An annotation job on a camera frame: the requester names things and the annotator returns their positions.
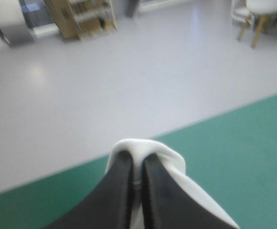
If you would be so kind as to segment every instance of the white chair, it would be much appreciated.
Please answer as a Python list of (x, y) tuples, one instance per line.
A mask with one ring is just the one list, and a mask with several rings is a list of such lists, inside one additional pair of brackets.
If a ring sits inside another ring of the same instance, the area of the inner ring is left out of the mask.
[[(245, 19), (249, 15), (251, 15), (251, 13), (245, 5), (245, 0), (232, 0), (232, 2), (231, 2), (232, 23), (234, 23), (234, 21), (245, 22)], [(253, 16), (251, 17), (249, 24), (253, 28), (253, 25), (254, 25), (254, 17)]]
[[(252, 15), (260, 17), (255, 38), (252, 43), (252, 48), (255, 48), (262, 29), (264, 28), (267, 30), (269, 18), (277, 17), (277, 0), (247, 0), (246, 6)], [(249, 15), (243, 23), (242, 29), (237, 38), (239, 41), (241, 40), (250, 20), (251, 15)]]

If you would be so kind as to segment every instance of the floor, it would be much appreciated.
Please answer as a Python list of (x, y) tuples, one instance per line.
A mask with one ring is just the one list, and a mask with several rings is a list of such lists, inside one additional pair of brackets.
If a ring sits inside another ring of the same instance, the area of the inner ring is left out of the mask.
[(0, 191), (277, 94), (277, 24), (252, 50), (229, 10), (197, 0), (0, 52)]

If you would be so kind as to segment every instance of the green floor stripe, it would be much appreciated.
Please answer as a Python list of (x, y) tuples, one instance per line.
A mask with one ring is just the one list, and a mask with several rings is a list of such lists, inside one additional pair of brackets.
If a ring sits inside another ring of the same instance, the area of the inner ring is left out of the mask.
[[(277, 229), (277, 96), (162, 136), (242, 229)], [(100, 181), (107, 158), (0, 195), (0, 229), (40, 229)]]

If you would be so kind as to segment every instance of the box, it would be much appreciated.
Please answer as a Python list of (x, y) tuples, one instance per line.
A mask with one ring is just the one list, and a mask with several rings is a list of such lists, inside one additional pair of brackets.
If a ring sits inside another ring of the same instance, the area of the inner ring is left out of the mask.
[(100, 21), (98, 18), (94, 18), (88, 21), (84, 21), (79, 24), (80, 32), (82, 33), (90, 33), (90, 32), (96, 32), (101, 30)]
[(74, 14), (80, 14), (94, 9), (92, 0), (85, 0), (82, 2), (70, 4)]
[(67, 0), (44, 0), (64, 38), (78, 37), (77, 24)]

